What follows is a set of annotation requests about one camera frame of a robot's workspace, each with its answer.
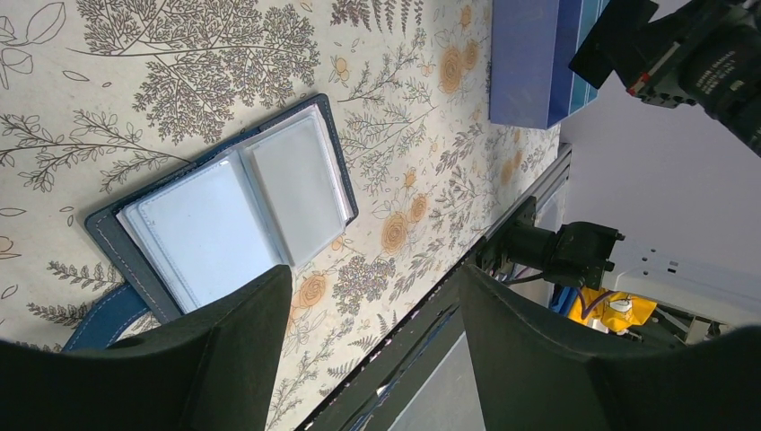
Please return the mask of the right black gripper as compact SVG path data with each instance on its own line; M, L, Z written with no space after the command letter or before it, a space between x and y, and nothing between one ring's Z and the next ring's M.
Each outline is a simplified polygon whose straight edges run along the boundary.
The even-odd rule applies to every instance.
M599 89L616 75L652 106L698 105L760 153L760 3L689 1L655 18L653 1L611 1L569 67Z

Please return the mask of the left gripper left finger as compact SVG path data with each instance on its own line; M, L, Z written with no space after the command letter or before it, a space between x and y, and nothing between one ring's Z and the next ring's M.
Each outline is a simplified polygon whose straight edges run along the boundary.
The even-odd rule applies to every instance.
M262 430L275 386L292 272L105 349L1 345L4 430Z

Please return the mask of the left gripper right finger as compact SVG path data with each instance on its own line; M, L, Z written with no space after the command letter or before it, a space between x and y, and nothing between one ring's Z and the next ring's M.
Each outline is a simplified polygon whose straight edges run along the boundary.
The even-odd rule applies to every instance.
M606 335L459 269L489 430L757 430L760 330L668 349Z

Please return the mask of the blue leather card holder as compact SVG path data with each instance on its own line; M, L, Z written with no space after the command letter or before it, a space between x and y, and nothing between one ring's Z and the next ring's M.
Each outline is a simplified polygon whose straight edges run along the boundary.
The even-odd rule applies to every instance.
M358 213L329 97L315 94L86 216L124 281L64 349L108 347L148 312L174 321L274 266L301 268Z

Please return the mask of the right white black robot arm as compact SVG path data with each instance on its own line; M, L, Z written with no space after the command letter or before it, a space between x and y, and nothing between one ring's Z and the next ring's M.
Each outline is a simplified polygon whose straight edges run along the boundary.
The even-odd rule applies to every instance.
M566 56L569 70L593 88L617 75L651 106L698 105L758 153L759 2L691 1L662 18L657 10L653 1L609 2ZM474 259L489 274L511 261L560 286L625 292L733 327L760 321L757 276L675 259L590 222L539 228L525 204L478 240Z

